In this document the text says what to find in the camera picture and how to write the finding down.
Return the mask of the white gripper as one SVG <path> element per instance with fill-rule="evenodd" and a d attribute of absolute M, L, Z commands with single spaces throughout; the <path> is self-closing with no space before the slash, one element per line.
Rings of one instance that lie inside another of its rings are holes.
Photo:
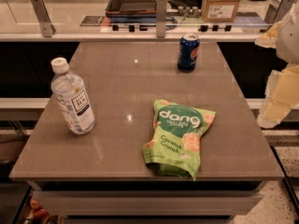
<path fill-rule="evenodd" d="M 276 22 L 259 36 L 255 44 L 269 49 L 277 47 L 277 56 L 289 63 L 282 71 L 273 70 L 267 80 L 257 122 L 260 127 L 271 129 L 299 104 L 299 65 L 295 64 L 299 63 L 299 2 L 292 5 L 281 23 Z"/>

